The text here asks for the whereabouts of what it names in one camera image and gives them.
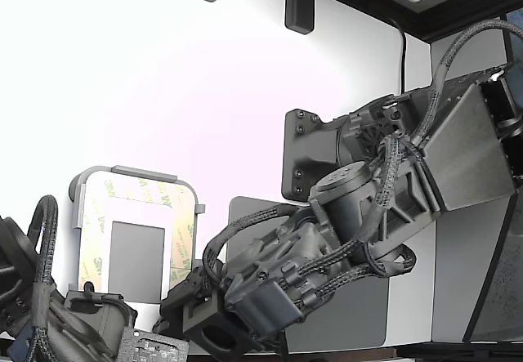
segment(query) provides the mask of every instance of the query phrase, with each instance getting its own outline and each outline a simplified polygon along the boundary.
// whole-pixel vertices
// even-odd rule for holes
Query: black cable
[[[391,17],[388,20],[400,31],[401,35],[401,67],[400,67],[400,90],[401,94],[405,93],[405,59],[407,56],[407,36],[397,21]]]
[[[257,225],[276,217],[290,217],[296,213],[298,209],[299,208],[295,205],[278,204],[274,207],[252,213],[246,217],[240,218],[237,221],[231,222],[220,232],[220,234],[209,241],[203,251],[202,262],[207,276],[215,284],[219,284],[221,282],[221,277],[214,270],[214,265],[216,264],[216,260],[220,254],[220,251],[223,249],[227,241],[238,234],[241,230],[245,230],[250,226]]]
[[[447,77],[447,73],[449,72],[450,66],[456,58],[456,55],[465,43],[467,43],[477,34],[486,31],[487,29],[502,29],[516,35],[519,39],[523,40],[523,29],[503,20],[483,20],[463,31],[449,47],[449,50],[447,50],[445,55],[441,58],[441,62],[438,65],[436,72],[434,73],[427,111],[425,112],[423,120],[416,129],[416,132],[413,134],[412,142],[414,145],[419,145],[423,141],[425,136],[428,134],[432,123],[434,123],[438,104],[440,103],[441,93],[443,92],[443,87],[445,85],[445,79]]]
[[[92,282],[86,282],[83,285],[83,292],[85,293],[85,296],[91,300],[93,300],[93,293],[95,292],[95,286]],[[96,299],[94,302],[99,302],[102,304],[107,305],[113,305],[117,307],[125,317],[125,326],[132,326],[134,327],[134,324],[136,322],[136,317],[138,316],[138,313],[132,309],[130,306],[128,306],[125,302],[119,300],[119,299],[113,299],[109,298],[107,296],[101,296],[100,298]]]
[[[38,202],[34,211],[30,228],[43,232],[42,247],[38,258],[36,275],[33,285],[31,320],[33,336],[26,362],[32,362],[36,351],[47,362],[60,362],[51,348],[47,334],[47,318],[52,291],[52,259],[55,252],[56,228],[58,222],[58,203],[50,195],[44,196]]]

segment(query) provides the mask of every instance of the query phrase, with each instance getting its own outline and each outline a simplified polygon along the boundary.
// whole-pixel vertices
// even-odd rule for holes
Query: bolt
[[[267,273],[266,270],[261,270],[258,272],[259,280],[265,280],[265,279],[267,279],[267,276],[269,276],[269,274]]]

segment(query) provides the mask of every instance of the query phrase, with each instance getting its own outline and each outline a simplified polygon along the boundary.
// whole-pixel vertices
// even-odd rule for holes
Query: circuit board
[[[189,343],[126,327],[117,362],[186,362]]]

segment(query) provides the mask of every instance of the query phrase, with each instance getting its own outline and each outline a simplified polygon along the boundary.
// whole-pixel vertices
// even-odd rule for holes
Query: white backdrop
[[[0,0],[0,214],[26,229],[60,205],[53,275],[73,283],[71,179],[93,165],[178,175],[198,193],[197,254],[238,195],[281,200],[284,116],[328,121],[397,92],[395,29],[316,0],[303,36],[284,0]],[[407,88],[429,84],[429,46],[409,37]]]

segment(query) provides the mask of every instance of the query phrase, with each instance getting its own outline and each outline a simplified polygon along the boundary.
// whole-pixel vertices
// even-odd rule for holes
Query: dark gray metal panel
[[[451,102],[456,105],[446,118],[436,120],[424,148],[445,209],[452,211],[516,193],[480,88],[472,85],[461,99]]]
[[[387,335],[388,279],[367,278],[336,291],[304,324],[288,328],[291,352],[376,348]]]
[[[246,197],[234,198],[230,202],[229,221],[275,204]],[[233,257],[253,238],[261,238],[282,222],[268,221],[238,233],[227,244],[227,257]],[[344,351],[382,346],[387,334],[388,289],[387,279],[372,278],[340,288],[333,300],[313,312],[304,324],[287,329],[289,351]]]
[[[127,302],[160,303],[164,240],[164,229],[114,221],[109,293],[122,294]]]
[[[437,220],[432,341],[463,340],[509,200],[503,198],[447,212]]]
[[[506,342],[522,339],[523,195],[520,195],[471,340]]]

